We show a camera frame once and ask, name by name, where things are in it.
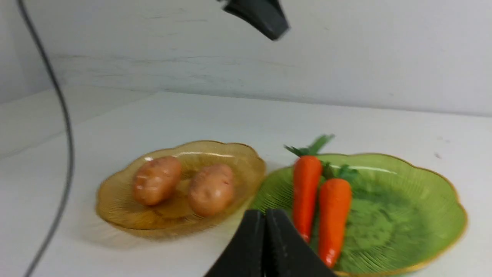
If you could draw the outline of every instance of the green leaves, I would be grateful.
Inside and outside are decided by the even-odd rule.
[[[344,179],[350,183],[353,179],[357,177],[358,174],[359,172],[356,169],[350,169],[350,166],[343,165],[338,171],[337,178]]]
[[[330,162],[326,162],[323,164],[323,177],[327,180],[335,178],[335,174],[333,173],[332,167],[330,166]]]
[[[335,135],[322,135],[322,136],[319,136],[312,144],[311,146],[308,147],[308,155],[310,156],[315,156],[318,154],[318,152],[321,150],[321,148],[323,148],[323,146],[325,146],[325,144],[327,144],[328,142],[330,142],[333,138],[335,137]]]
[[[316,156],[321,148],[323,148],[323,146],[330,142],[334,137],[335,135],[321,135],[310,146],[304,148],[294,148],[287,145],[284,145],[284,147],[298,157]]]

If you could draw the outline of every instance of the table surface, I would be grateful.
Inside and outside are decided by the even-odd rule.
[[[492,271],[492,118],[99,87],[65,93],[75,123],[76,171],[36,277],[202,276],[239,217],[172,242],[135,239],[95,215],[101,181],[144,153],[199,139],[249,144],[271,170],[294,161],[284,143],[305,145],[321,133],[337,136],[322,152],[391,154],[454,183],[468,230],[414,276]],[[66,141],[53,92],[0,105],[0,130],[0,271],[21,276],[51,224],[65,179]]]

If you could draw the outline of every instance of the green glass plate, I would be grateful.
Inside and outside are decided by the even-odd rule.
[[[467,227],[467,214],[443,176],[384,154],[320,155],[334,171],[348,164],[359,171],[339,276],[390,276],[418,270],[453,246]],[[292,209],[292,168],[272,172],[251,208]],[[310,246],[317,252],[318,215]]]

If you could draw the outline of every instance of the black cable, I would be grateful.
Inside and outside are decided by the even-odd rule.
[[[57,210],[55,219],[51,223],[48,234],[46,235],[46,238],[44,239],[43,243],[41,244],[41,247],[37,251],[33,260],[29,264],[28,269],[24,273],[24,277],[30,277],[33,274],[34,270],[36,269],[36,266],[39,264],[39,261],[43,257],[43,254],[46,251],[46,249],[48,248],[48,245],[50,244],[51,240],[53,239],[53,236],[54,236],[55,232],[57,231],[58,226],[60,225],[60,221],[63,217],[63,212],[65,211],[66,203],[68,201],[68,196],[70,194],[70,189],[72,186],[75,150],[74,150],[74,145],[73,145],[73,133],[72,133],[72,124],[70,122],[70,114],[68,113],[68,108],[66,105],[65,97],[63,96],[63,93],[62,93],[62,89],[60,88],[60,85],[57,81],[57,78],[55,76],[55,72],[54,72],[53,67],[50,63],[48,55],[46,54],[46,51],[44,50],[43,44],[41,43],[41,39],[39,38],[39,35],[37,34],[36,29],[34,28],[34,25],[32,24],[32,20],[29,17],[29,14],[26,10],[24,0],[17,0],[17,4],[19,6],[19,10],[20,10],[21,15],[24,19],[24,22],[26,23],[26,26],[29,30],[29,33],[31,34],[31,37],[34,40],[34,43],[36,44],[37,50],[39,51],[39,54],[40,54],[41,59],[44,63],[44,66],[46,67],[46,71],[48,72],[48,75],[49,75],[50,80],[53,84],[53,87],[55,88],[56,95],[58,96],[58,100],[59,100],[60,106],[61,106],[61,111],[63,113],[63,119],[65,122],[66,140],[67,140],[67,146],[68,146],[68,168],[67,168],[67,173],[66,173],[65,188],[63,190],[63,195],[61,197],[60,204],[58,206],[58,210]]]

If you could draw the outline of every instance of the plastic carrot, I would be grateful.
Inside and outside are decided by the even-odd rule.
[[[323,164],[315,155],[333,137],[333,135],[320,136],[306,148],[285,146],[287,150],[299,156],[294,165],[292,221],[306,242],[311,238],[316,193],[323,173]]]
[[[349,180],[357,175],[349,166],[341,167],[333,176],[330,165],[325,166],[327,181],[319,192],[319,257],[332,268],[340,257],[345,235],[345,224],[350,212],[352,190]]]

